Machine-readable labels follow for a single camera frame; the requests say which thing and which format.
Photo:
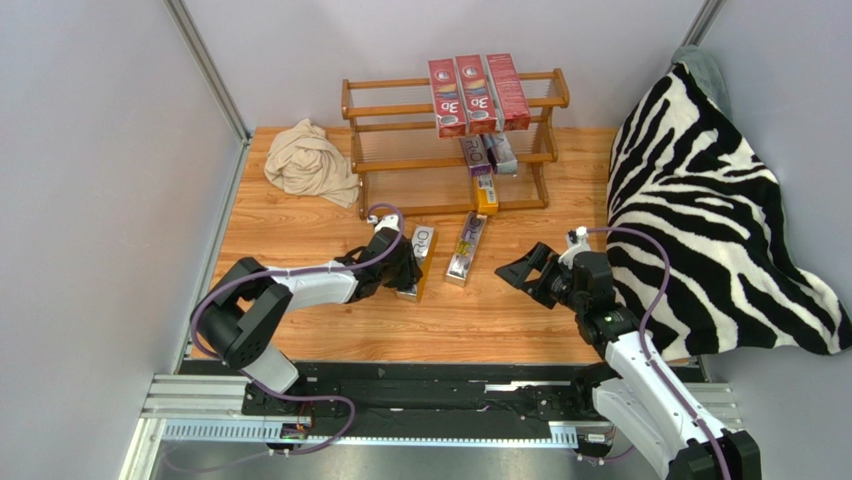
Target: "zebra print pillow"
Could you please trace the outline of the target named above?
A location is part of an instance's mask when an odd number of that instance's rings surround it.
[[[612,147],[610,226],[656,238],[671,281],[648,328],[667,360],[737,347],[797,345],[832,354],[852,345],[837,295],[793,265],[775,176],[677,66],[645,95]],[[619,300],[641,315],[663,277],[645,240],[611,233]]]

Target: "gray wall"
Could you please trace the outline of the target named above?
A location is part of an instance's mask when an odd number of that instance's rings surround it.
[[[249,128],[345,125],[340,82],[425,77],[426,62],[510,52],[562,67],[558,125],[620,125],[666,71],[701,0],[187,0]]]
[[[852,4],[729,0],[706,37],[734,123],[781,182],[799,266],[852,306]],[[785,348],[708,360],[734,387],[765,477],[848,478],[852,353]]]
[[[238,145],[162,2],[0,2],[0,470],[116,478]]]

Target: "gray fabric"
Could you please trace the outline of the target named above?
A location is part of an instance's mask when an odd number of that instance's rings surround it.
[[[716,61],[706,51],[695,45],[687,45],[677,49],[672,56],[672,65],[682,64],[698,84],[698,88],[707,95],[728,120],[732,120],[731,100],[728,98],[728,88]]]

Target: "crumpled cloth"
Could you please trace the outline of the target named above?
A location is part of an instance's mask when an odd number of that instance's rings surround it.
[[[349,161],[307,118],[275,137],[263,170],[273,185],[292,195],[320,196],[344,208],[358,200],[358,176]]]

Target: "wooden table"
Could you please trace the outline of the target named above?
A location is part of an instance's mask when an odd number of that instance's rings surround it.
[[[322,198],[288,195],[267,181],[266,153],[282,130],[259,128],[255,134],[214,283],[244,256],[270,267],[315,265],[366,244],[372,236],[355,207],[346,210]],[[348,129],[328,133],[346,156]],[[597,362],[597,354],[577,333],[570,310],[538,305],[494,270],[523,256],[537,241],[562,251],[567,230],[606,224],[614,135],[614,129],[556,130],[559,161],[545,166],[550,208],[501,212],[489,219],[465,288],[443,279],[464,215],[408,217],[406,234],[417,224],[438,231],[420,304],[400,300],[383,288],[359,303],[301,310],[282,319],[275,345],[294,360]],[[408,194],[403,186],[398,188],[395,195]],[[592,240],[593,248],[603,249],[603,236]]]

